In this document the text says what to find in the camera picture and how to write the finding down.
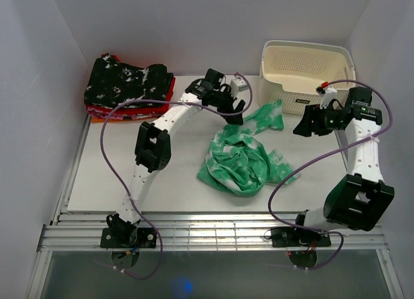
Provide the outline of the green tie-dye trousers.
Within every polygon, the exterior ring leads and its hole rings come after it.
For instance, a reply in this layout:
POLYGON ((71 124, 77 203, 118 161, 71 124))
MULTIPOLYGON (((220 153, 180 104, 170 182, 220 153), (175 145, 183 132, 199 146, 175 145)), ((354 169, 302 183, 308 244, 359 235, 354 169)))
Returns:
POLYGON ((268 152, 255 138, 268 129, 284 130, 281 100, 260 107, 245 117, 241 126, 228 124, 218 131, 198 171, 198 180, 239 197, 253 197, 267 183, 279 184, 294 167, 278 150, 268 152))

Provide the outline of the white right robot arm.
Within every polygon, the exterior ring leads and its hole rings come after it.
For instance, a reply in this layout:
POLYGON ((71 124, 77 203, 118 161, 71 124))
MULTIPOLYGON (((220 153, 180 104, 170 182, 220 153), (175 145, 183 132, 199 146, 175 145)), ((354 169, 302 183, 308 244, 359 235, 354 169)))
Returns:
POLYGON ((315 228, 370 231, 395 196, 394 188, 385 183, 380 171, 378 138, 374 134, 381 130, 382 112, 371 107, 372 91, 353 87, 344 104, 336 97, 338 91, 327 84, 316 91, 321 102, 306 105, 293 133, 310 137, 344 131, 350 147, 347 173, 328 194, 324 205, 297 216, 292 237, 299 245, 308 245, 316 237, 315 228))

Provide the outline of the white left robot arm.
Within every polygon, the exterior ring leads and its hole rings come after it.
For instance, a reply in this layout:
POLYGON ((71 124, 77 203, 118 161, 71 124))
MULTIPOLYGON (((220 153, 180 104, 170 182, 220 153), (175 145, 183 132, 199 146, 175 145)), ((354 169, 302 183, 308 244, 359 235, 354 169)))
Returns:
POLYGON ((129 184, 124 184, 125 199, 114 214, 106 217, 107 228, 102 232, 105 247, 111 240, 115 247, 156 245, 158 233, 151 229, 145 235, 138 229, 143 219, 138 207, 145 201, 155 177, 171 159, 171 140, 177 130, 202 109, 210 109, 223 117, 230 125, 243 123, 243 112, 250 106, 241 100, 234 102, 242 91, 252 88, 241 74, 235 74, 230 83, 225 76, 208 69, 204 78, 196 79, 187 86, 178 101, 154 122, 141 123, 135 144, 135 167, 129 184))

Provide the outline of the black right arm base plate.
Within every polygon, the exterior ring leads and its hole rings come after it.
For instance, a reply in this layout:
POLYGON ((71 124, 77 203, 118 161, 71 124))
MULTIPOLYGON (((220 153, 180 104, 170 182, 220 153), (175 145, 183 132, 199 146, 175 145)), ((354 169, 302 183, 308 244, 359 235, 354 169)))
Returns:
POLYGON ((313 243, 316 243, 317 247, 331 246, 329 236, 294 227, 271 228, 270 240, 273 247, 309 247, 313 243))

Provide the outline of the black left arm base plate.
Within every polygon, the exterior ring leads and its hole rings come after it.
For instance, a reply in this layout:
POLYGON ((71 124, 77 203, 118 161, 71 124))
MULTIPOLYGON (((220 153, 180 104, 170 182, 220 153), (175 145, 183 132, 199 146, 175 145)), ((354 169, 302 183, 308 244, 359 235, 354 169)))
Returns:
POLYGON ((157 234, 149 227, 137 228, 122 238, 114 234, 110 228, 104 228, 100 240, 100 247, 104 249, 152 249, 157 246, 157 234))

